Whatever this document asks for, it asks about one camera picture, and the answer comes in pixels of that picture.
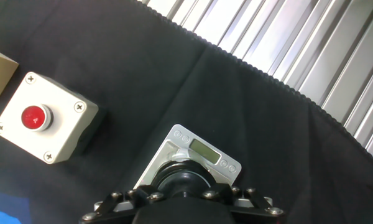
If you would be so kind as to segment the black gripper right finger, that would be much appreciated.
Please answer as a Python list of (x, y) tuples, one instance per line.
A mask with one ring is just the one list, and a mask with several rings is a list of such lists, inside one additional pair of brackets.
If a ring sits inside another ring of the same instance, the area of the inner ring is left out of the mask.
[(252, 187), (243, 190), (229, 184), (214, 184), (203, 191), (201, 198), (224, 205), (234, 223), (285, 223), (284, 210), (273, 206)]

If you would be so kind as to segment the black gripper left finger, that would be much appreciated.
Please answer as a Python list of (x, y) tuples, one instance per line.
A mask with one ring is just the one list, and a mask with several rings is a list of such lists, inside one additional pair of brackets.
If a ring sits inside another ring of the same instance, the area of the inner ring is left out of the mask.
[(140, 185), (127, 192), (112, 192), (103, 201), (94, 205), (94, 211), (79, 219), (79, 224), (132, 223), (137, 212), (167, 196), (152, 185)]

